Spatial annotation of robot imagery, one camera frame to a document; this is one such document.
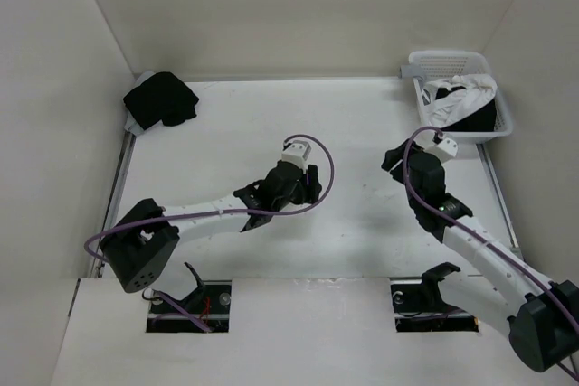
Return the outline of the white tank top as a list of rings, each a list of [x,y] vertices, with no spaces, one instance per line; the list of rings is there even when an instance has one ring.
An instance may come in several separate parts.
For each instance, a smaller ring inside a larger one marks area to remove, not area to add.
[[[497,91],[497,83],[488,74],[428,81],[421,94],[427,122],[442,130],[484,107]]]

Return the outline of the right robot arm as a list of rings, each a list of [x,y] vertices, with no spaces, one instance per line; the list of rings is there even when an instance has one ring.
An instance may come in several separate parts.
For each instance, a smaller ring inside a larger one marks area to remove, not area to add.
[[[442,262],[398,292],[403,301],[394,310],[425,315],[459,308],[505,336],[526,367],[545,372],[578,351],[578,287],[529,267],[447,192],[443,165],[457,150],[449,138],[427,148],[406,140],[384,155],[381,167],[405,187],[420,227],[477,271],[470,276]]]

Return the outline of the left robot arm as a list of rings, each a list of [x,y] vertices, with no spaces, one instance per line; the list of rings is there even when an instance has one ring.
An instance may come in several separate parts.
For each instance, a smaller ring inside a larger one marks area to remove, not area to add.
[[[194,312],[203,302],[203,290],[193,268],[172,258],[179,247],[260,228],[288,205],[314,204],[321,190],[315,165],[302,169],[279,161],[263,180],[212,202],[162,207],[151,198],[141,200],[116,232],[103,238],[100,249],[125,292],[162,292],[181,311]]]

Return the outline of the black tank top in basket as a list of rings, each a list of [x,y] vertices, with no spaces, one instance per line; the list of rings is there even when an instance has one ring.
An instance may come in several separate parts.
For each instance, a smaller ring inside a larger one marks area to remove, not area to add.
[[[464,119],[444,127],[449,132],[493,132],[497,119],[495,100],[491,100],[484,107],[468,115]]]

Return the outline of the folded black tank top stack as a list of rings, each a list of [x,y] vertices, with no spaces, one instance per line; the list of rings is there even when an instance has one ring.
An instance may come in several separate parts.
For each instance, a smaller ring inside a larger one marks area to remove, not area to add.
[[[157,124],[176,127],[195,118],[198,102],[194,92],[169,71],[155,72],[123,98],[126,110],[144,132]]]

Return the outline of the grey clip on basket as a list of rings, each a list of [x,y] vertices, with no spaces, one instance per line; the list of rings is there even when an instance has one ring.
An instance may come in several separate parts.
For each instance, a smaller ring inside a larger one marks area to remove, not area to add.
[[[400,66],[398,77],[400,79],[424,80],[426,74],[420,65],[405,64]]]

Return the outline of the white plastic laundry basket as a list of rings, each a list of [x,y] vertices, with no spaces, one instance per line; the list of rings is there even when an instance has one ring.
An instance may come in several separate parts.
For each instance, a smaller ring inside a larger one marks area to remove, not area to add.
[[[507,103],[485,57],[477,52],[412,52],[400,76],[413,80],[424,126],[440,128],[470,144],[513,132]]]

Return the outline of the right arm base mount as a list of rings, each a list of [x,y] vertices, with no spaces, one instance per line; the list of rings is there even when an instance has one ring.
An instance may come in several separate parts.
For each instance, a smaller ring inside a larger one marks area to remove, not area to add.
[[[477,333],[478,319],[441,297],[439,284],[458,272],[458,266],[445,262],[423,272],[419,278],[394,278],[390,289],[396,331]]]

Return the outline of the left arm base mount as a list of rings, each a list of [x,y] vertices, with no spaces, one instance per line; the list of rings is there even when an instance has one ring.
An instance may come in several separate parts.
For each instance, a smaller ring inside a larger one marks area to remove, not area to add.
[[[182,301],[174,301],[190,316],[194,316],[211,333],[224,334],[230,330],[233,283],[231,280],[204,280],[188,263],[189,275],[195,280],[194,291]],[[151,334],[202,334],[190,319],[167,303],[152,289],[144,290],[141,298],[148,302],[146,332]]]

